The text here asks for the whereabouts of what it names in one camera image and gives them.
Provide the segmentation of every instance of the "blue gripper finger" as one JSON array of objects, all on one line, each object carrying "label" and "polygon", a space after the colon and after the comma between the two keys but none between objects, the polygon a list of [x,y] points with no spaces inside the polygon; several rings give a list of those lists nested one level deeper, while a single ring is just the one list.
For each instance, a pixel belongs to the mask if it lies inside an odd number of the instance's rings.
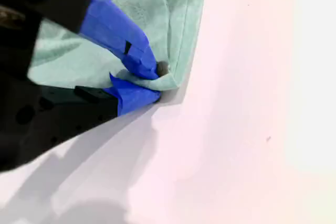
[{"label": "blue gripper finger", "polygon": [[158,78],[147,36],[111,0],[91,0],[79,35],[111,51],[132,74]]}]

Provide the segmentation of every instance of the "blue tape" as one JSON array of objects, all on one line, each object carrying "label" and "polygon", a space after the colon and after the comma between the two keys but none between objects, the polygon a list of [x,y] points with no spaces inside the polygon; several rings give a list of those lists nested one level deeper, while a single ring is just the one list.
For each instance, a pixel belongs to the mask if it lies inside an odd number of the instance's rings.
[{"label": "blue tape", "polygon": [[110,79],[113,86],[104,89],[104,91],[118,98],[118,116],[154,103],[161,96],[160,91],[137,86],[128,81],[115,78],[111,74]]},{"label": "blue tape", "polygon": [[111,51],[134,75],[158,78],[147,36],[111,0],[91,0],[79,35]]}]

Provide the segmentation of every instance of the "white background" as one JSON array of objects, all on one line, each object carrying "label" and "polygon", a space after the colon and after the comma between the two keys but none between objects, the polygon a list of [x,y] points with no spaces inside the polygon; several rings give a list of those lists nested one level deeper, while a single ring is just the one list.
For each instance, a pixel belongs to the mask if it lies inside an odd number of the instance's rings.
[{"label": "white background", "polygon": [[205,0],[161,104],[0,175],[0,223],[336,223],[336,0]]}]

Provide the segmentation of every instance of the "black mechanical part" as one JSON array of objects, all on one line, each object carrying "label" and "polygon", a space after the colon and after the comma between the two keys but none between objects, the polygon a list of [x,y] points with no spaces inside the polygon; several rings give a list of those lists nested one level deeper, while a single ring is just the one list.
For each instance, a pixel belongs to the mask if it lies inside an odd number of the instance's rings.
[{"label": "black mechanical part", "polygon": [[118,116],[118,99],[102,89],[38,86],[0,74],[0,171],[26,164],[54,146]]},{"label": "black mechanical part", "polygon": [[0,0],[0,171],[118,115],[101,89],[39,86],[27,78],[41,20],[78,32],[91,0]]}]

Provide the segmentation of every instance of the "green cloth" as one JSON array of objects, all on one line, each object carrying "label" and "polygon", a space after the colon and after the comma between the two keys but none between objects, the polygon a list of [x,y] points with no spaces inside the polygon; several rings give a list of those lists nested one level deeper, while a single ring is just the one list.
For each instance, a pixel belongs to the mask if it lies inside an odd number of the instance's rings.
[{"label": "green cloth", "polygon": [[203,0],[113,2],[144,30],[157,62],[168,63],[168,74],[157,80],[139,79],[130,74],[108,50],[44,21],[29,77],[39,84],[57,87],[106,88],[111,86],[110,72],[153,90],[179,87],[194,54]]}]

